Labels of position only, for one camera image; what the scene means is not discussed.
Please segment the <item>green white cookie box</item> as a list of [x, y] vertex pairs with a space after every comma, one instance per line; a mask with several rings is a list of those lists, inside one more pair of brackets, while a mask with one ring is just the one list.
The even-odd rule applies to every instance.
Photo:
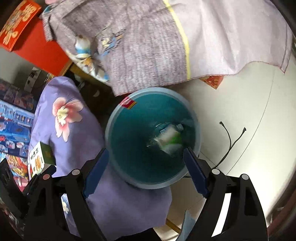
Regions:
[[51, 165], [56, 166], [56, 160], [51, 147], [43, 142], [38, 142], [29, 152], [29, 178], [32, 179], [35, 175], [42, 173]]

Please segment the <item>teal plastic trash bin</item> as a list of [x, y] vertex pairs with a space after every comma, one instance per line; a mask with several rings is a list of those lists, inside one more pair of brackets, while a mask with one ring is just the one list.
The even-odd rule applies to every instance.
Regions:
[[[180, 147], [164, 152], [156, 138], [172, 126], [180, 133]], [[160, 87], [128, 95], [112, 112], [105, 129], [112, 166], [127, 183], [142, 189], [172, 185], [187, 174], [183, 150], [201, 149], [201, 127], [189, 102]]]

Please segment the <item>colourful toy box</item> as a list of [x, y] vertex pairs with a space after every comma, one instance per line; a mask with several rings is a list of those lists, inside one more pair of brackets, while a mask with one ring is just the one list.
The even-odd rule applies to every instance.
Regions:
[[28, 164], [26, 158], [4, 154], [18, 188], [23, 191], [29, 182]]

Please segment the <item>crumpled plastic bottle in bin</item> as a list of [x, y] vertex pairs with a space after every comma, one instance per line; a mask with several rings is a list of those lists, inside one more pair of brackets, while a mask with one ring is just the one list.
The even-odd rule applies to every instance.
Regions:
[[184, 127], [181, 123], [166, 125], [148, 142], [147, 147], [158, 148], [160, 151], [173, 156], [184, 147], [181, 133]]

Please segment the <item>red paper scrap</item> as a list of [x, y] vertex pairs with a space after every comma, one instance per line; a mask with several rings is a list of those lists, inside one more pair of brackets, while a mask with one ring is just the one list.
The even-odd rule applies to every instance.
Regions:
[[221, 75], [219, 76], [209, 75], [209, 76], [200, 77], [199, 79], [204, 83], [206, 83], [207, 85], [209, 85], [210, 87], [212, 87], [213, 89], [217, 89], [221, 84], [221, 82], [223, 81], [223, 78], [224, 76], [221, 76]]

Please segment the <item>blue toy box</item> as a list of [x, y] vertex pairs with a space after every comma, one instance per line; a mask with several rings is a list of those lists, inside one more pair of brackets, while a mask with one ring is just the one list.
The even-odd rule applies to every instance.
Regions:
[[35, 109], [30, 93], [1, 80], [1, 152], [28, 156]]

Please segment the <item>grey cartoon print garment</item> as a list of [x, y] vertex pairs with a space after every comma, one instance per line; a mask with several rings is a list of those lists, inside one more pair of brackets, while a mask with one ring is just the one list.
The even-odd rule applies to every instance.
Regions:
[[190, 78], [189, 45], [168, 1], [48, 1], [47, 41], [115, 95]]

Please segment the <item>pale pink cloth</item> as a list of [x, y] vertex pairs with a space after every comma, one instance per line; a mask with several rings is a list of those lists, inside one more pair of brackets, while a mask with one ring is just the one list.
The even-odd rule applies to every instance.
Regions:
[[292, 30], [271, 1], [164, 1], [183, 47], [180, 81], [262, 62], [286, 71]]

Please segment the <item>red gift box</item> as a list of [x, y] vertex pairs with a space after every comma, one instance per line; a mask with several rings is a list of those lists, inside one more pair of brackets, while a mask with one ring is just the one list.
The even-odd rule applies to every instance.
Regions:
[[41, 13], [44, 1], [1, 1], [1, 48], [36, 67], [62, 76], [72, 64], [55, 41], [47, 41]]

